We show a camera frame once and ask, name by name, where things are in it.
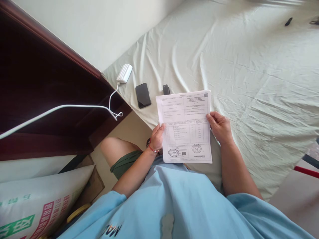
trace person's left hand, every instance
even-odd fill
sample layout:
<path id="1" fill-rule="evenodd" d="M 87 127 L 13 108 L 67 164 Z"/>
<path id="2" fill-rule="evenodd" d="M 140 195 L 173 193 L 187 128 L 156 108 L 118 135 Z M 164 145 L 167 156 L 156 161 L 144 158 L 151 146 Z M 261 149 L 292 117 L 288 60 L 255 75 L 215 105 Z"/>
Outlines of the person's left hand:
<path id="1" fill-rule="evenodd" d="M 158 124 L 153 129 L 153 133 L 151 136 L 151 143 L 150 143 L 150 147 L 153 150 L 160 150 L 162 148 L 164 129 L 165 129 L 165 124 L 162 124 L 161 127 L 160 127 L 160 124 Z"/>

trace green logo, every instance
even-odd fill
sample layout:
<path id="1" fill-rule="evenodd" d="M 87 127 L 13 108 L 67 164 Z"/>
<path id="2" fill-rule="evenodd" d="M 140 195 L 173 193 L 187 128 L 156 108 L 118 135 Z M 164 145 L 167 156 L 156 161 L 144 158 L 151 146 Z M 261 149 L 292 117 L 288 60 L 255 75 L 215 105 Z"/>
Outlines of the green logo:
<path id="1" fill-rule="evenodd" d="M 0 227 L 0 239 L 31 227 L 34 216 L 35 214 Z"/>

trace document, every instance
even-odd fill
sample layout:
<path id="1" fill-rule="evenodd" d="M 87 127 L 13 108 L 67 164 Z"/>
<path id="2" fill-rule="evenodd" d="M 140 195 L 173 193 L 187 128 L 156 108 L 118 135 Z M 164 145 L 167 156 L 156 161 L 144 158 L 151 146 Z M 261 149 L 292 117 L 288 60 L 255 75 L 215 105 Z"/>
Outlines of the document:
<path id="1" fill-rule="evenodd" d="M 213 163 L 210 147 L 210 90 L 156 97 L 159 123 L 165 123 L 165 163 Z"/>

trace shorts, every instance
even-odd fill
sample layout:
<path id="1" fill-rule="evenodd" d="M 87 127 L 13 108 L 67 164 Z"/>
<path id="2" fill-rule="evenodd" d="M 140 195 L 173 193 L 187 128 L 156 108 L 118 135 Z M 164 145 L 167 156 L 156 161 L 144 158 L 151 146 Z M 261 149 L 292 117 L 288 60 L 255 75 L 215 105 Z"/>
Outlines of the shorts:
<path id="1" fill-rule="evenodd" d="M 114 173 L 115 177 L 120 179 L 142 153 L 142 151 L 137 150 L 124 155 L 111 167 L 111 173 Z"/>

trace bracelet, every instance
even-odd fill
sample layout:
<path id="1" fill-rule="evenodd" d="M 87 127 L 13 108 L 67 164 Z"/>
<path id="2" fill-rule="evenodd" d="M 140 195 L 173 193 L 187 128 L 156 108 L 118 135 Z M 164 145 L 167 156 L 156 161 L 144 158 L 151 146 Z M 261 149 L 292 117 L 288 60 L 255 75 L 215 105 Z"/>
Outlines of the bracelet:
<path id="1" fill-rule="evenodd" d="M 154 153 L 158 153 L 158 152 L 160 151 L 160 149 L 159 149 L 159 150 L 154 150 L 154 149 L 152 149 L 152 148 L 151 148 L 151 141 L 152 141 L 152 138 L 150 139 L 150 144 L 149 144 L 150 150 L 153 151 Z"/>

